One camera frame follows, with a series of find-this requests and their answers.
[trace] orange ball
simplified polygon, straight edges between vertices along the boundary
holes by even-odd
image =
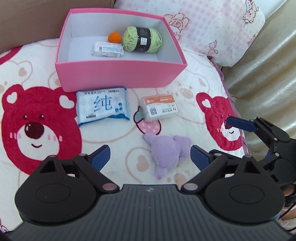
[[[122,40],[120,33],[114,32],[110,33],[108,36],[108,42],[119,44]]]

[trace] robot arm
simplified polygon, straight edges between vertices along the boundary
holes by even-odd
[[[257,162],[251,155],[193,146],[191,159],[201,172],[181,190],[120,190],[100,173],[110,158],[108,146],[72,160],[47,157],[16,193],[24,223],[0,240],[295,241],[276,222],[285,202],[282,190],[296,179],[294,140],[261,118],[230,117],[228,124],[254,131],[269,156]]]

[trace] soap bar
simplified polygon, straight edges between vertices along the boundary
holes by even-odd
[[[140,107],[147,123],[174,116],[179,112],[174,97],[170,94],[143,97]]]
[[[123,55],[123,46],[122,44],[95,42],[92,54],[93,56],[118,58]]]

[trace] blue chinese character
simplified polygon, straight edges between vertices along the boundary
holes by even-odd
[[[96,97],[96,100],[94,101],[94,107],[95,107],[95,109],[94,109],[94,112],[96,112],[96,111],[98,111],[99,109],[101,109],[101,107],[99,107],[99,104],[100,104],[100,102],[101,102],[101,99],[100,99],[100,97]]]
[[[111,97],[107,97],[107,95],[105,95],[104,99],[102,100],[102,106],[105,106],[106,110],[111,110],[112,106],[111,106]]]

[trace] orange label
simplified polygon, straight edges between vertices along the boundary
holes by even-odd
[[[173,102],[175,102],[175,100],[172,95],[161,95],[161,96],[152,96],[152,97],[145,98],[146,105],[155,104],[155,103],[173,103]]]

